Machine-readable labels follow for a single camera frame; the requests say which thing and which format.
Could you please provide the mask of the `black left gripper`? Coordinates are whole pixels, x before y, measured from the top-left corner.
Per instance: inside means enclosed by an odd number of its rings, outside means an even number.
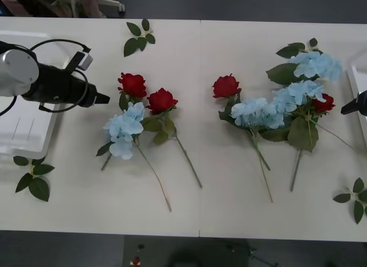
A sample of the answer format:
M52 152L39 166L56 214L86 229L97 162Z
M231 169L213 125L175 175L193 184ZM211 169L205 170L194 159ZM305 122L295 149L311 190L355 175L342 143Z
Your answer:
M110 97L97 92L96 86L89 83L85 75L81 78L71 76L68 103L80 107L91 107L93 105L105 105Z

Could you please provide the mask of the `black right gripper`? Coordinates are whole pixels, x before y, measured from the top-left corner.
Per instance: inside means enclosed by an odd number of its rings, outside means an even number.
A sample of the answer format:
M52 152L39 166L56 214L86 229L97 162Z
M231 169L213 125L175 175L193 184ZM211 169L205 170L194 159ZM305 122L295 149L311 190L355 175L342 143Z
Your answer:
M358 111L363 116L367 116L367 91L359 93L357 98L341 108L342 115L350 114L355 111Z

